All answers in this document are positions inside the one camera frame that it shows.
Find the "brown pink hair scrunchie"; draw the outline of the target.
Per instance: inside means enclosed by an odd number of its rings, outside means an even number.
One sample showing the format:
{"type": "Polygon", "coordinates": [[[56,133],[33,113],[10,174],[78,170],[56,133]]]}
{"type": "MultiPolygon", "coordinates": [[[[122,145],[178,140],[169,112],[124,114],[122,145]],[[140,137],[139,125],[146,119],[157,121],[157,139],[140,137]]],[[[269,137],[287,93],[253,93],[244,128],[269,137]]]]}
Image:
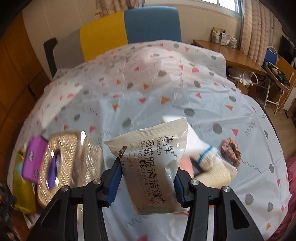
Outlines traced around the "brown pink hair scrunchie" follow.
{"type": "Polygon", "coordinates": [[[238,167],[241,162],[241,151],[237,143],[232,138],[226,138],[221,144],[221,153],[224,158],[231,161],[234,167],[238,167]]]}

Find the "white wet wipes packet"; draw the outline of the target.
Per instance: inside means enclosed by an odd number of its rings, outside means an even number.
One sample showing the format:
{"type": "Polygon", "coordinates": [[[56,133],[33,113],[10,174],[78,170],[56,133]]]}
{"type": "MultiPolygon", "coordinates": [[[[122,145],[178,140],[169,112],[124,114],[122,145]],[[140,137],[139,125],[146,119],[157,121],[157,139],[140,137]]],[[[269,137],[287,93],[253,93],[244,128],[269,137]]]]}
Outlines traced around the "white wet wipes packet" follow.
{"type": "Polygon", "coordinates": [[[174,179],[187,145],[185,118],[105,141],[121,162],[126,188],[138,214],[182,211],[174,179]]]}

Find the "cream knit sock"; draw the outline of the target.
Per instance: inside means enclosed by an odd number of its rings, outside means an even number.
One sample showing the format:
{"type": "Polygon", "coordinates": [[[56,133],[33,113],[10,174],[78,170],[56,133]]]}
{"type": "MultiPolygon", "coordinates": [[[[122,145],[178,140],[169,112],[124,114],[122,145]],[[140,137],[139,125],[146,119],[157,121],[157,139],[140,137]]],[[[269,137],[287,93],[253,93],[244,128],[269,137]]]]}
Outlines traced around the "cream knit sock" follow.
{"type": "Polygon", "coordinates": [[[223,186],[229,186],[237,173],[236,167],[222,160],[216,162],[211,169],[195,176],[195,179],[207,187],[221,189],[223,186]]]}

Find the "ornate gold tissue box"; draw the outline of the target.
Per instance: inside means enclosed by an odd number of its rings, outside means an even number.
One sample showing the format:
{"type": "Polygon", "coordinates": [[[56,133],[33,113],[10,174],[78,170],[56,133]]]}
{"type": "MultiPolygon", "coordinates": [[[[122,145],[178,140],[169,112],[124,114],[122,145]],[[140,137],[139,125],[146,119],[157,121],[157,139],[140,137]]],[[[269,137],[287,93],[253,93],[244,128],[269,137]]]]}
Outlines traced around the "ornate gold tissue box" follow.
{"type": "Polygon", "coordinates": [[[46,207],[62,186],[81,187],[99,178],[103,152],[85,131],[52,135],[46,146],[37,187],[37,200],[46,207]]]}

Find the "white work glove blue trim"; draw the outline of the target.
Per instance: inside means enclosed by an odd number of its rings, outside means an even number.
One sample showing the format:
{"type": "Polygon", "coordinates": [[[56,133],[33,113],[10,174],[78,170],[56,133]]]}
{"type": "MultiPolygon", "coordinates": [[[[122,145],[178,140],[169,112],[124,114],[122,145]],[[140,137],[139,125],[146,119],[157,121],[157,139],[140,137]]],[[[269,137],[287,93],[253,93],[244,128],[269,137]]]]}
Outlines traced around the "white work glove blue trim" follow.
{"type": "Polygon", "coordinates": [[[201,141],[190,125],[187,128],[187,142],[182,141],[181,146],[186,146],[183,155],[177,158],[173,155],[158,158],[158,167],[165,169],[166,173],[171,176],[177,174],[177,168],[183,156],[189,156],[196,160],[202,171],[211,169],[216,161],[221,161],[217,149],[201,141]]]}

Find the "purple tissue box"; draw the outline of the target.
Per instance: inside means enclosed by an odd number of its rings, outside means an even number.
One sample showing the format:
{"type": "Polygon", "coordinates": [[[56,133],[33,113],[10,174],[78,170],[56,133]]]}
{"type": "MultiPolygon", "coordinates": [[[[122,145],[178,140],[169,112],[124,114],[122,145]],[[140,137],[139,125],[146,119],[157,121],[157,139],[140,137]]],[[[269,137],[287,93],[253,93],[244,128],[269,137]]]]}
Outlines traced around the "purple tissue box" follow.
{"type": "MultiPolygon", "coordinates": [[[[33,183],[38,183],[39,173],[41,171],[41,164],[43,156],[47,147],[47,140],[40,136],[33,136],[29,141],[26,149],[25,158],[23,161],[22,177],[33,183]]],[[[52,151],[50,153],[51,161],[49,168],[46,171],[46,183],[49,190],[54,188],[57,180],[59,164],[61,161],[60,150],[52,151]]]]}

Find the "pink rolled towel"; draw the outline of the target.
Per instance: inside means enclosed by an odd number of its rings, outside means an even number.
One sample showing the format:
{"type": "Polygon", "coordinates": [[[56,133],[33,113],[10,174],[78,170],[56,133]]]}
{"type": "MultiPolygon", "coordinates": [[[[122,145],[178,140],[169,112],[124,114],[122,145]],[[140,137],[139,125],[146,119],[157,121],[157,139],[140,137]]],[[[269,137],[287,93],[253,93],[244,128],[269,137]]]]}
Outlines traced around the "pink rolled towel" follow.
{"type": "Polygon", "coordinates": [[[198,163],[189,156],[183,156],[181,158],[179,167],[180,169],[187,171],[192,178],[200,174],[198,163]]]}

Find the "patterned white bed cover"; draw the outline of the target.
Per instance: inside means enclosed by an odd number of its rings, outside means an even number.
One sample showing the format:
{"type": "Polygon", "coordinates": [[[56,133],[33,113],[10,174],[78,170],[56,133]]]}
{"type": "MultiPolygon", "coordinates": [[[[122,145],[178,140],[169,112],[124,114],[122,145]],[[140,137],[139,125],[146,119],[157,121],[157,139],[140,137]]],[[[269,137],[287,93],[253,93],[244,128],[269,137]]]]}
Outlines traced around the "patterned white bed cover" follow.
{"type": "Polygon", "coordinates": [[[226,78],[216,52],[173,41],[125,45],[71,69],[60,69],[22,126],[15,150],[32,136],[85,131],[105,141],[184,116],[197,136],[219,147],[233,138],[242,153],[230,186],[265,240],[284,220],[291,194],[276,132],[261,106],[226,78]]]}

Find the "blue folding chair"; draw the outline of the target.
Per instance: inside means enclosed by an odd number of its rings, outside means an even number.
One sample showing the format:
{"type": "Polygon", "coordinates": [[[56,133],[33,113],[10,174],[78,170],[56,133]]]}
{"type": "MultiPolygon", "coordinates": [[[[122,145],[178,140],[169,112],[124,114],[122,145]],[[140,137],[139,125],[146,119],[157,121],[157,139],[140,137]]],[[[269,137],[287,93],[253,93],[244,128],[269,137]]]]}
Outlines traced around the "blue folding chair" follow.
{"type": "Polygon", "coordinates": [[[266,108],[267,103],[271,104],[274,114],[276,115],[280,106],[280,100],[284,94],[290,91],[290,83],[285,74],[276,66],[278,63],[278,53],[273,46],[268,46],[264,57],[262,67],[267,72],[265,81],[267,83],[267,91],[264,100],[263,108],[266,108]],[[280,97],[276,102],[268,99],[271,85],[275,85],[280,93],[280,97]]]}

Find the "wooden side desk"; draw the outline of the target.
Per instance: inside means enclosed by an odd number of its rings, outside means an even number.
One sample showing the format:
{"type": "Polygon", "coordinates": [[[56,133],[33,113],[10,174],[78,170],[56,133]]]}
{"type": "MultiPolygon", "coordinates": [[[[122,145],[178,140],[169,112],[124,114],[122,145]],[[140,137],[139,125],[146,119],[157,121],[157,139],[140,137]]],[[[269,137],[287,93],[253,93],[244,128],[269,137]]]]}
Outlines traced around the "wooden side desk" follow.
{"type": "Polygon", "coordinates": [[[243,85],[242,83],[239,83],[233,78],[231,78],[228,73],[228,70],[230,68],[239,68],[243,70],[243,72],[246,71],[254,73],[256,76],[253,79],[255,80],[257,78],[258,80],[260,80],[260,77],[265,77],[267,75],[267,72],[256,61],[249,58],[247,55],[245,55],[238,49],[233,49],[228,46],[219,45],[214,42],[204,40],[193,40],[192,45],[221,53],[226,60],[227,79],[232,81],[235,84],[235,86],[241,90],[243,94],[246,94],[252,97],[253,99],[256,99],[256,84],[252,86],[243,85]]]}

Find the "grey yellow blue headboard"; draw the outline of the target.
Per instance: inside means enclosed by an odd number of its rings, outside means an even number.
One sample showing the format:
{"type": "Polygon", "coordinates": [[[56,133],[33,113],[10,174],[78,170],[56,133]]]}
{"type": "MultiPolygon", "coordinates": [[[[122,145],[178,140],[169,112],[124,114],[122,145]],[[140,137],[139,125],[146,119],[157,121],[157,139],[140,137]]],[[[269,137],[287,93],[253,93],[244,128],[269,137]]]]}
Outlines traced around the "grey yellow blue headboard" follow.
{"type": "Polygon", "coordinates": [[[181,42],[176,8],[148,6],[99,18],[58,41],[53,58],[58,69],[73,68],[127,44],[157,40],[181,42]]]}

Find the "packages on desk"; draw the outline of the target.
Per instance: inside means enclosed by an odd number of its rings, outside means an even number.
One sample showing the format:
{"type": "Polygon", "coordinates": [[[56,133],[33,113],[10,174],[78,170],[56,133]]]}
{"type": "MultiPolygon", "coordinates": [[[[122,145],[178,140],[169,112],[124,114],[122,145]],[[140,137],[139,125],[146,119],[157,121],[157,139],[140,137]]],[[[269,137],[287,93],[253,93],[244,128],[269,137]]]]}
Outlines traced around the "packages on desk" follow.
{"type": "Polygon", "coordinates": [[[226,31],[220,28],[213,27],[211,30],[211,40],[222,46],[229,46],[233,49],[237,47],[237,39],[226,34],[226,31]]]}

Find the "beige patterned curtain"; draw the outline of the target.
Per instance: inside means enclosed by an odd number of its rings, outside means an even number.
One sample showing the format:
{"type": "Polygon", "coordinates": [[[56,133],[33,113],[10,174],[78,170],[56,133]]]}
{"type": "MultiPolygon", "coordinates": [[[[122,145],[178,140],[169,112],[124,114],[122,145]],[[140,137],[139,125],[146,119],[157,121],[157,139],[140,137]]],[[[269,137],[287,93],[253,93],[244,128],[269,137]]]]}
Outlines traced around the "beige patterned curtain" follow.
{"type": "Polygon", "coordinates": [[[267,47],[278,50],[283,35],[282,25],[260,1],[241,1],[243,25],[240,51],[262,65],[267,47]]]}

